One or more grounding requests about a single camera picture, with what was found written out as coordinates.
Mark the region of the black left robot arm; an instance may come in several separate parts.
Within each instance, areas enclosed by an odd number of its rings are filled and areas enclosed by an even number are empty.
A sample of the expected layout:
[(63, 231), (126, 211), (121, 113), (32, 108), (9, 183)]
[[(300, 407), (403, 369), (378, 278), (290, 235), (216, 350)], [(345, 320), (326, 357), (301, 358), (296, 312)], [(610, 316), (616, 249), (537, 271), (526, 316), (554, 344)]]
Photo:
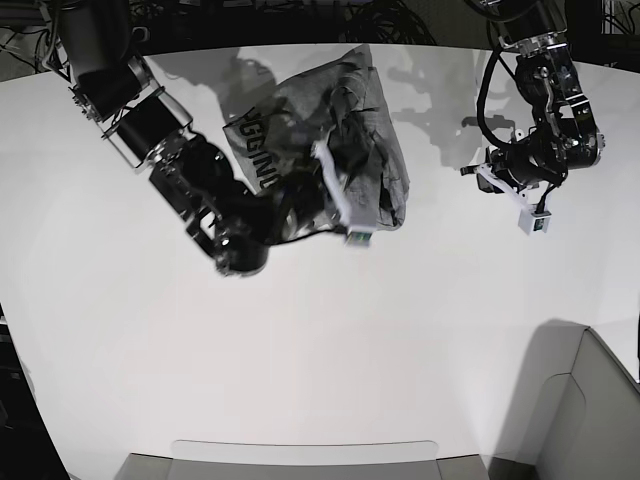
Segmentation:
[[(495, 147), (490, 174), (516, 191), (545, 182), (559, 187), (571, 170), (595, 166), (604, 136), (564, 40), (566, 26), (553, 1), (471, 1), (469, 6), (498, 29), (476, 101), (478, 126)], [(517, 53), (514, 82), (532, 110), (534, 126), (507, 142), (489, 128), (485, 107), (490, 82), (504, 51)]]

